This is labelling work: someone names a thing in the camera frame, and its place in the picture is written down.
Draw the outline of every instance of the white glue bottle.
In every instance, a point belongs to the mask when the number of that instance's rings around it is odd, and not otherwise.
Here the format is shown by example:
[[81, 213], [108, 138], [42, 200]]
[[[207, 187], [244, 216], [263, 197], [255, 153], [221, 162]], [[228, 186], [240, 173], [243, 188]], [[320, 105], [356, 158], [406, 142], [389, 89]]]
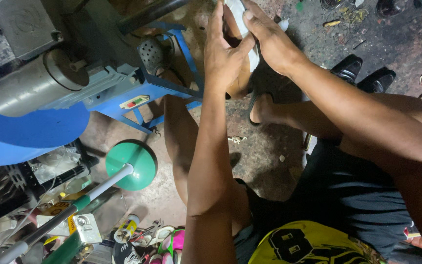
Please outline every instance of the white glue bottle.
[[114, 235], [116, 242], [124, 244], [133, 236], [139, 224], [139, 218], [136, 215], [129, 215], [127, 220], [120, 225]]

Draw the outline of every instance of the forearm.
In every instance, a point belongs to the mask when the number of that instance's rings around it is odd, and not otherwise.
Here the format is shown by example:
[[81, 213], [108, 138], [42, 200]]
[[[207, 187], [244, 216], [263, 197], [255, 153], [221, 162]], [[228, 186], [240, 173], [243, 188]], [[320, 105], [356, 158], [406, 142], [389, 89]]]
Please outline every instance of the forearm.
[[206, 84], [195, 154], [188, 179], [188, 208], [190, 216], [212, 210], [217, 204], [228, 206], [226, 196], [232, 169], [227, 143], [226, 107], [223, 94]]
[[216, 93], [212, 85], [205, 84], [200, 127], [188, 178], [186, 254], [182, 258], [187, 264], [236, 262], [232, 246], [229, 188], [232, 171], [225, 97]]
[[422, 123], [306, 60], [286, 73], [344, 135], [422, 161]]

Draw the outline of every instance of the yellow shirt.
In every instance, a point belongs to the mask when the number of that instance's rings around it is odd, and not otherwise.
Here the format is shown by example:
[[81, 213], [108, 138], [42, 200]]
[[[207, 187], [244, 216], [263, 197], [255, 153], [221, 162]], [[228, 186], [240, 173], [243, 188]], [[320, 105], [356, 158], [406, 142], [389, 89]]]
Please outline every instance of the yellow shirt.
[[296, 221], [268, 233], [249, 264], [385, 264], [360, 240], [311, 221]]

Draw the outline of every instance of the plastic bag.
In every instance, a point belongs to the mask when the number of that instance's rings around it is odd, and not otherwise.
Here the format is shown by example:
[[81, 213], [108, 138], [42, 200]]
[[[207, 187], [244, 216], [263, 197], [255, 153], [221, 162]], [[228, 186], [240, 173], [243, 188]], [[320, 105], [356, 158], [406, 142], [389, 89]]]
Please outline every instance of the plastic bag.
[[34, 175], [39, 183], [44, 183], [76, 167], [80, 157], [75, 147], [58, 147], [37, 158], [39, 163], [33, 165]]

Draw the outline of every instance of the hand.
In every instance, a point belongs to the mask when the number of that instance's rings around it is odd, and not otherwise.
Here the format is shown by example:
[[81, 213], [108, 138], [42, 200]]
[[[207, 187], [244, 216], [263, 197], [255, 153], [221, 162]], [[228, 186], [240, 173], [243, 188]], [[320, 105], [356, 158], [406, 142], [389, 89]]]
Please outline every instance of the hand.
[[263, 58], [277, 73], [290, 77], [291, 69], [299, 63], [307, 62], [308, 58], [256, 3], [250, 0], [243, 2], [248, 9], [243, 15], [243, 21], [260, 41]]
[[206, 89], [225, 94], [226, 89], [237, 79], [244, 59], [255, 45], [252, 34], [248, 34], [237, 48], [231, 48], [222, 33], [222, 0], [209, 18], [208, 34], [204, 47], [204, 75]]

